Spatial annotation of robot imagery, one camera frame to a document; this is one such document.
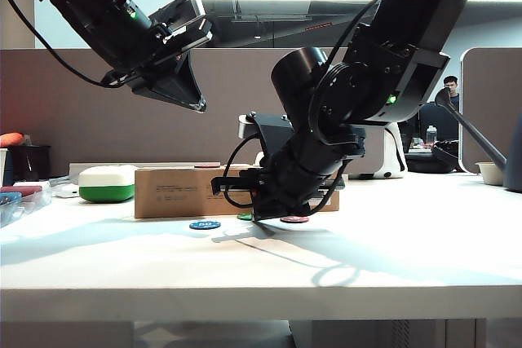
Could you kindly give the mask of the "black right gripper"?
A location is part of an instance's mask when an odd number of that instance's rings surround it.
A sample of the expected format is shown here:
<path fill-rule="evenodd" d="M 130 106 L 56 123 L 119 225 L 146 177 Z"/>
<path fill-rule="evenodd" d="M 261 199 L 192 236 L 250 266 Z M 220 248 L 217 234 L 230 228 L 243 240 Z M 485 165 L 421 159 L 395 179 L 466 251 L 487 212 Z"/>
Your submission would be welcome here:
<path fill-rule="evenodd" d="M 277 179 L 275 174 L 262 168 L 240 170 L 238 176 L 229 175 L 229 169 L 222 176 L 211 179 L 214 195 L 223 193 L 229 204 L 246 206 L 232 199 L 230 192 L 248 192 L 253 206 L 253 220 L 279 218 L 282 206 L 289 207 L 281 220 L 308 220 L 311 214 L 310 200 L 317 200 L 315 206 L 324 206 L 331 196 L 344 189 L 341 165 L 332 174 L 298 173 L 292 178 Z"/>

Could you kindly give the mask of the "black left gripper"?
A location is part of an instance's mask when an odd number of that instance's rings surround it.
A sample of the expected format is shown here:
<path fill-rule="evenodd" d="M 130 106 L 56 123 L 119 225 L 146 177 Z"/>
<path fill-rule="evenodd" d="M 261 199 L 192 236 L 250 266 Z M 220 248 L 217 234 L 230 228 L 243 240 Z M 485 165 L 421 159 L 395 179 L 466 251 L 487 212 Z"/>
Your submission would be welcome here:
<path fill-rule="evenodd" d="M 135 95 L 204 113 L 206 100 L 192 71 L 190 50 L 212 39 L 212 26 L 205 16 L 176 29 L 169 26 L 170 34 L 157 34 L 159 46 L 140 65 L 129 71 L 108 71 L 101 81 L 110 87 L 128 82 Z"/>

